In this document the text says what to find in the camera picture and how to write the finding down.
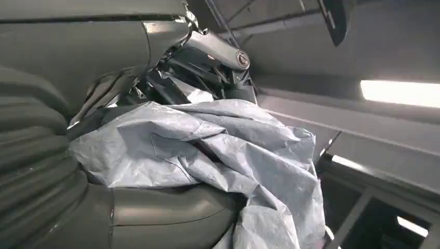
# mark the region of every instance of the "crumpled tarp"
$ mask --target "crumpled tarp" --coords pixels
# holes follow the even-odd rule
[[[314,248],[324,236],[324,212],[313,149],[313,134],[242,100],[150,102],[71,142],[73,155],[108,187],[205,182],[246,195],[235,229],[215,249]]]

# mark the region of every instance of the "black plastic part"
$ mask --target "black plastic part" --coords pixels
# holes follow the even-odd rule
[[[227,99],[247,100],[254,104],[257,103],[254,88],[252,86],[243,86],[239,89],[225,90],[225,97]]]
[[[215,84],[216,86],[222,86],[222,79],[218,75],[211,74],[211,73],[206,72],[205,70],[203,70],[199,67],[196,67],[195,65],[185,63],[185,62],[180,61],[175,58],[171,58],[168,62],[171,64],[174,64],[174,65],[181,66],[184,69],[192,72],[193,74],[198,75],[199,77]]]
[[[145,82],[144,84],[151,84],[153,89],[164,99],[165,103],[162,104],[181,105],[191,103],[173,80],[170,78],[162,79],[157,71],[147,74],[146,80],[148,83]]]
[[[318,4],[333,44],[339,46],[347,36],[356,0],[318,0]]]
[[[183,0],[2,0],[0,23],[92,17],[186,15]]]

